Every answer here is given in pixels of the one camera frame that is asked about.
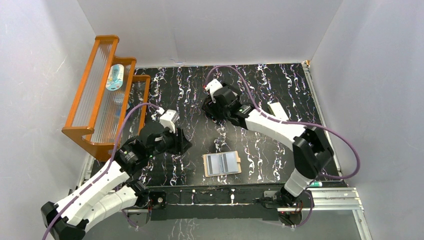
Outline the tan blue card holder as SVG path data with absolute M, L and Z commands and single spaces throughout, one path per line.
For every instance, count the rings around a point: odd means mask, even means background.
M 240 174 L 241 158 L 237 151 L 209 153 L 203 156 L 205 177 Z

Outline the white magnetic stripe card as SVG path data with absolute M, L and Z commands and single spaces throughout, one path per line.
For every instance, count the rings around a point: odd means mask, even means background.
M 221 154 L 222 172 L 224 174 L 238 173 L 238 163 L 238 154 L 236 151 L 225 152 Z

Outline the black plastic card bin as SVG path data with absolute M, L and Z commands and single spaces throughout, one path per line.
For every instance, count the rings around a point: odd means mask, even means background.
M 216 105 L 211 98 L 206 98 L 201 106 L 202 111 L 205 113 L 206 117 L 217 122 L 222 122 L 225 117 L 219 106 Z

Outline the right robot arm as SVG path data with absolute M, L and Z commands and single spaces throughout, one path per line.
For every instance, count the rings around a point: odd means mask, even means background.
M 208 117 L 263 134 L 292 151 L 294 170 L 280 192 L 266 197 L 265 201 L 295 207 L 302 199 L 301 193 L 334 157 L 324 130 L 316 126 L 284 124 L 282 119 L 263 113 L 252 103 L 241 103 L 241 92 L 233 86 L 212 81 L 204 89 L 208 96 L 202 110 Z

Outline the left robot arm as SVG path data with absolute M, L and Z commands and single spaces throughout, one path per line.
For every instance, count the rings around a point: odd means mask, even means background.
M 183 155 L 192 143 L 182 128 L 159 123 L 129 138 L 87 182 L 65 198 L 46 202 L 41 214 L 46 231 L 55 240 L 81 240 L 99 222 L 130 207 L 145 208 L 151 190 L 134 176 L 159 154 Z

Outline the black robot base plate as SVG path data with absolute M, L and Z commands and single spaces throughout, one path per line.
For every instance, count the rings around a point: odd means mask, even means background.
M 152 186 L 147 206 L 129 207 L 124 213 L 143 214 L 151 221 L 262 219 L 297 225 L 315 207 L 312 193 L 284 197 L 283 187 L 282 183 Z

